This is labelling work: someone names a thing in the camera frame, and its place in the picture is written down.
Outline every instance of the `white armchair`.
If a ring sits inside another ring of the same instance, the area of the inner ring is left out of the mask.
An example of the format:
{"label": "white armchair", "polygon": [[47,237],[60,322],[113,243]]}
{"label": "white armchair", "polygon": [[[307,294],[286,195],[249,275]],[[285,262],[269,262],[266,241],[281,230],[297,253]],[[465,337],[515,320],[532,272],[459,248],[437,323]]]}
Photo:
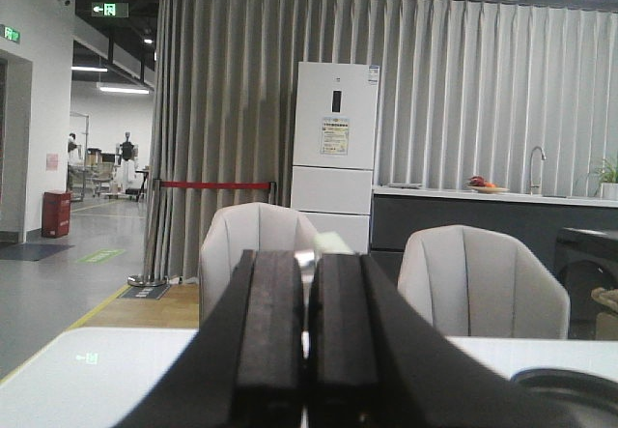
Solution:
{"label": "white armchair", "polygon": [[225,291],[245,249],[313,249],[318,231],[305,214],[266,203],[220,209],[212,219],[200,250],[200,322]]}
{"label": "white armchair", "polygon": [[398,289],[447,335],[566,338],[569,296],[519,240],[463,225],[407,241]]}

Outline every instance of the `white wall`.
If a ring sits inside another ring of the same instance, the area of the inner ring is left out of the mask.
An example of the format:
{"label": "white wall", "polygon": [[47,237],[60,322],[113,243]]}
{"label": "white wall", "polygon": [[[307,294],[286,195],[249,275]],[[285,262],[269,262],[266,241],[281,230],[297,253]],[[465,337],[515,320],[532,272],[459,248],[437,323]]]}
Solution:
{"label": "white wall", "polygon": [[[21,239],[41,228],[43,193],[65,188],[73,18],[74,0],[0,0],[0,23],[21,33],[20,44],[0,39],[9,61],[5,140],[23,143],[27,157],[5,154],[3,187],[12,188],[3,190],[0,232]],[[58,157],[56,170],[46,170],[48,155]]]}
{"label": "white wall", "polygon": [[[129,131],[130,142],[138,146],[139,168],[150,161],[154,107],[154,94],[103,93],[94,82],[72,82],[70,110],[89,116],[88,147],[115,153],[116,144],[125,141],[125,132]],[[85,148],[85,126],[84,118],[70,118],[70,131],[75,133],[82,149]]]}

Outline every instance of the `ceiling light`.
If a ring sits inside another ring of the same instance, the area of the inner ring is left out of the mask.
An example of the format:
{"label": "ceiling light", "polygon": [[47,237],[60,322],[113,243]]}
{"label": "ceiling light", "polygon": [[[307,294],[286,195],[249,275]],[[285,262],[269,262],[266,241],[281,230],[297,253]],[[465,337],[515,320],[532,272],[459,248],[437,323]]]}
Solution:
{"label": "ceiling light", "polygon": [[128,93],[131,95],[148,95],[151,91],[137,85],[123,85],[97,82],[97,88],[105,93]]}
{"label": "ceiling light", "polygon": [[83,71],[83,72],[107,72],[107,68],[93,68],[90,66],[71,66],[70,69],[72,71]]}

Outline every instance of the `potted plant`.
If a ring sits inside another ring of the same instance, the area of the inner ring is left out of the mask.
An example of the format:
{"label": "potted plant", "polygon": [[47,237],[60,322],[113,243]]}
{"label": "potted plant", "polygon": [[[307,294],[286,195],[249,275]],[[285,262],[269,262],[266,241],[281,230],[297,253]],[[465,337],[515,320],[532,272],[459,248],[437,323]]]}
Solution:
{"label": "potted plant", "polygon": [[599,190],[603,199],[618,200],[618,157],[603,159],[601,167],[594,170],[599,177]]}

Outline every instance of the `wooden floor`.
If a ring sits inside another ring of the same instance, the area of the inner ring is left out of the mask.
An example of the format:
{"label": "wooden floor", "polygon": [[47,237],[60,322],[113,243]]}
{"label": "wooden floor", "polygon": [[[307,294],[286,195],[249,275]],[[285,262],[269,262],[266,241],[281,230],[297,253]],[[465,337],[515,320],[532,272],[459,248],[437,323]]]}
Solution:
{"label": "wooden floor", "polygon": [[197,328],[198,285],[171,285],[160,300],[115,297],[83,320],[81,327]]}

